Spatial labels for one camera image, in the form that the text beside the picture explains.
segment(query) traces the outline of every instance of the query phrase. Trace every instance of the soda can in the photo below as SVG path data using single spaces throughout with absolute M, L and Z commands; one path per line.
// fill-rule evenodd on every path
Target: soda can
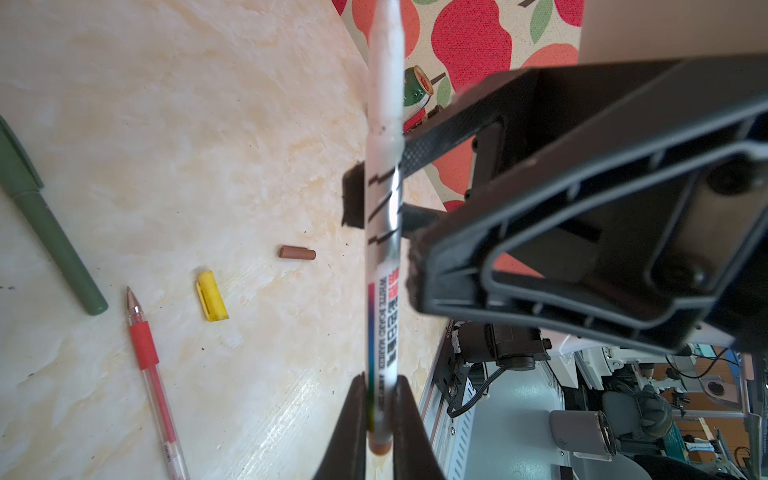
M 402 118 L 408 122 L 419 110 L 424 108 L 435 94 L 432 82 L 418 65 L 406 69 L 406 87 L 402 96 L 404 107 Z

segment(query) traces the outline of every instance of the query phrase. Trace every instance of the red gel pen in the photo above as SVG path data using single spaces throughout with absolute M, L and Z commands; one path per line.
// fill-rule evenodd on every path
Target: red gel pen
M 170 416 L 170 407 L 165 396 L 163 380 L 160 378 L 160 371 L 157 364 L 157 351 L 154 349 L 152 332 L 149 330 L 149 323 L 144 319 L 144 313 L 141 311 L 141 305 L 131 288 L 127 290 L 128 304 L 128 332 L 131 333 L 131 340 L 134 343 L 136 360 L 139 363 L 139 369 L 144 374 L 144 381 L 147 383 L 150 400 L 152 401 L 152 413 L 154 421 L 157 424 L 157 430 L 163 447 L 163 456 L 168 467 L 168 473 L 172 480 L 189 480 L 187 465 L 184 463 L 184 455 L 181 453 L 181 445 L 176 438 L 176 429 L 174 420 Z

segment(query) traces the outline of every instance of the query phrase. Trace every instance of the yellow pen cap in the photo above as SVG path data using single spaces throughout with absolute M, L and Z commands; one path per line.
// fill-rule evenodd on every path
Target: yellow pen cap
M 197 276 L 197 294 L 200 295 L 200 303 L 203 304 L 203 311 L 209 322 L 230 318 L 212 271 L 206 270 Z

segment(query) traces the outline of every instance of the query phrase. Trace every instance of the screw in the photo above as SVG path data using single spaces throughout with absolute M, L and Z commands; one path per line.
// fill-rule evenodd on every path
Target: screw
M 707 269 L 698 259 L 678 255 L 664 262 L 660 279 L 674 292 L 695 290 L 706 283 Z
M 720 195 L 741 195 L 763 186 L 765 178 L 757 166 L 737 155 L 731 161 L 716 167 L 707 175 L 707 184 Z
M 722 396 L 725 393 L 725 388 L 718 382 L 709 382 L 707 384 L 713 395 Z

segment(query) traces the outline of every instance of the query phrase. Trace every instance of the green marker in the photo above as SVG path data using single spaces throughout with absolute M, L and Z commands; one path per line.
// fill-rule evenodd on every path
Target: green marker
M 40 195 L 43 182 L 3 117 L 0 117 L 0 185 L 11 197 L 89 315 L 104 312 L 107 300 Z

